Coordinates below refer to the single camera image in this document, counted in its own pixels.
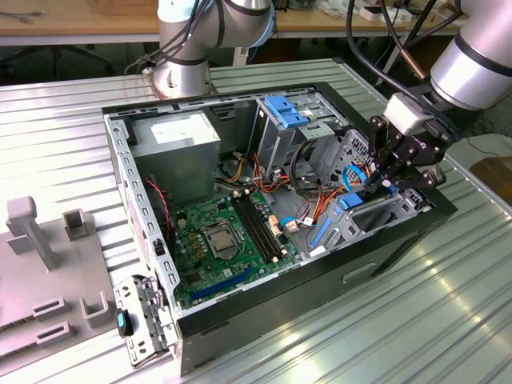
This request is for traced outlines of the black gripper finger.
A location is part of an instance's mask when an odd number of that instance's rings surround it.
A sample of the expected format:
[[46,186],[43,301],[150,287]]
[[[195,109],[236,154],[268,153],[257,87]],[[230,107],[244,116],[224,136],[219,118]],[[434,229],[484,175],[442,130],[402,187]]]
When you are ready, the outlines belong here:
[[446,181],[439,165],[444,153],[437,147],[409,147],[393,156],[383,174],[385,180],[399,189],[434,188]]
[[383,116],[371,117],[370,128],[368,154],[371,158],[371,175],[365,181],[365,190],[373,193],[384,180],[397,173],[400,163],[398,148],[402,144],[403,134]]

